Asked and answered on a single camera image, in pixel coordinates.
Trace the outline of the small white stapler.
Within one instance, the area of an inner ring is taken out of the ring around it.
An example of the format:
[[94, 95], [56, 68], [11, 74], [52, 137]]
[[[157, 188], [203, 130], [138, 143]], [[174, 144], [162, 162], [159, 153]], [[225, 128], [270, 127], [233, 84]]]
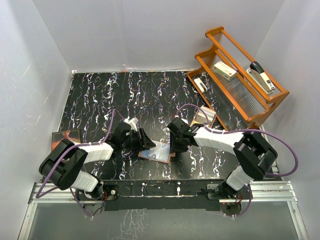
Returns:
[[194, 82], [196, 83], [196, 85], [199, 88], [199, 90], [201, 91], [201, 93], [205, 93], [208, 90], [207, 86], [204, 84], [204, 82], [199, 77], [195, 78]]

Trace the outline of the pink leather card holder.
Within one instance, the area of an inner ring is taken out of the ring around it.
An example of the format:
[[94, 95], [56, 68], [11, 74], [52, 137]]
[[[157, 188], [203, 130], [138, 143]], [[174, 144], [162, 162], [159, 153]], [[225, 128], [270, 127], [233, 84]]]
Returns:
[[138, 156], [143, 159], [169, 164], [171, 158], [176, 156], [174, 152], [171, 152], [170, 144], [159, 141], [154, 141], [154, 143], [155, 147], [140, 151]]

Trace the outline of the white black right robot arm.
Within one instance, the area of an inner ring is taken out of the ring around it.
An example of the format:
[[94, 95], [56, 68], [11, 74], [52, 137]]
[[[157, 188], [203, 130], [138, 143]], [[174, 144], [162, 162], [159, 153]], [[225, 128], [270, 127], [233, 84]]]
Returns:
[[254, 129], [230, 133], [209, 128], [206, 124], [190, 126], [179, 117], [167, 127], [171, 152], [184, 153], [189, 146], [196, 146], [219, 149], [236, 156], [239, 166], [221, 184], [200, 190], [208, 197], [237, 197], [244, 186], [254, 180], [263, 180], [278, 157], [276, 150]]

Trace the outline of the white staples box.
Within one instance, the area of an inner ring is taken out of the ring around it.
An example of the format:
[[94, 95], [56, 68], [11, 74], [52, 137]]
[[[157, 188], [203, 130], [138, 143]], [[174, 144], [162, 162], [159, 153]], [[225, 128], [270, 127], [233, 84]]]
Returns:
[[213, 65], [213, 70], [228, 81], [232, 80], [238, 73], [236, 70], [222, 61], [215, 63]]

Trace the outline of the beige card tray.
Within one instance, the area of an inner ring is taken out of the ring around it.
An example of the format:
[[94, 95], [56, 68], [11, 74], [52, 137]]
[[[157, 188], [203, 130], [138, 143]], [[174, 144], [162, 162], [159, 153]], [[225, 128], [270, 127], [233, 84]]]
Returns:
[[211, 128], [213, 125], [214, 125], [214, 122], [215, 120], [213, 121], [210, 121], [206, 115], [206, 113], [202, 110], [197, 110], [192, 122], [191, 122], [191, 126], [194, 125], [194, 124], [203, 124], [203, 123], [207, 123], [207, 126], [209, 128]]

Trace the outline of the white card stack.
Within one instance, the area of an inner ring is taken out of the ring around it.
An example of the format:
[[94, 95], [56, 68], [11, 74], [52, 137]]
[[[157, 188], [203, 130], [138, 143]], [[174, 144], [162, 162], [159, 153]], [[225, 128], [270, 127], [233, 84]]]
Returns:
[[205, 106], [201, 106], [201, 109], [206, 113], [206, 115], [210, 121], [215, 120], [216, 112], [213, 109], [205, 107]]

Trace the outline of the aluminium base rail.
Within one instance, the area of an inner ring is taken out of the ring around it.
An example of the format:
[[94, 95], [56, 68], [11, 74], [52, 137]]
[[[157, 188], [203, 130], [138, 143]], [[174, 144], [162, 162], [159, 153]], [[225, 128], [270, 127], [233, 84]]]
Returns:
[[104, 211], [205, 209], [212, 213], [221, 211], [223, 204], [235, 204], [239, 207], [244, 203], [251, 205], [253, 202], [286, 202], [298, 238], [308, 239], [298, 209], [298, 200], [290, 181], [253, 181], [231, 197], [219, 194], [221, 183], [222, 181], [218, 179], [107, 180], [100, 190], [100, 195], [94, 198], [83, 190], [54, 188], [52, 183], [44, 187], [47, 194], [37, 198], [36, 194], [41, 184], [36, 183], [18, 239], [26, 240], [29, 237], [36, 208], [39, 204], [45, 203], [80, 203], [83, 208], [89, 205], [100, 205]]

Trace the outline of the orange wooden shelf rack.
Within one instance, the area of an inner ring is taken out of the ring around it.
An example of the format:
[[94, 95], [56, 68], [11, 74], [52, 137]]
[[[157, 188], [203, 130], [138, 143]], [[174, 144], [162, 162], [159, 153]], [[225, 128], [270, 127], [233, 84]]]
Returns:
[[[200, 67], [190, 71], [186, 77], [193, 84], [204, 102], [217, 114], [217, 119], [226, 130], [258, 129], [287, 97], [289, 91], [279, 84], [265, 69], [275, 86], [267, 94], [247, 73], [251, 62], [256, 61], [224, 29], [209, 29], [205, 36], [212, 46], [195, 55]], [[235, 77], [226, 80], [214, 71], [214, 64], [222, 61], [237, 71]], [[194, 82], [200, 78], [208, 90], [201, 93]]]

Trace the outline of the black beige stapler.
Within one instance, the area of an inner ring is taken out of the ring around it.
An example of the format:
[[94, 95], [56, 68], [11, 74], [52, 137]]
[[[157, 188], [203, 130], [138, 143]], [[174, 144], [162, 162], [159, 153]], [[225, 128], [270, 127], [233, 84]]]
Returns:
[[257, 61], [251, 62], [246, 72], [267, 94], [273, 93], [275, 86]]

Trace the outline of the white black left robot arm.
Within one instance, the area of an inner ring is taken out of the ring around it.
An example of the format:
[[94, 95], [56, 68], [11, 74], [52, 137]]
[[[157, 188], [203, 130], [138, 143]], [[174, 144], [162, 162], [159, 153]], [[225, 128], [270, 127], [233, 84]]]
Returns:
[[133, 118], [120, 122], [101, 142], [74, 143], [63, 139], [41, 163], [39, 173], [60, 190], [83, 190], [91, 199], [99, 199], [104, 188], [97, 177], [82, 170], [83, 165], [108, 161], [122, 149], [140, 152], [156, 146], [135, 121]]

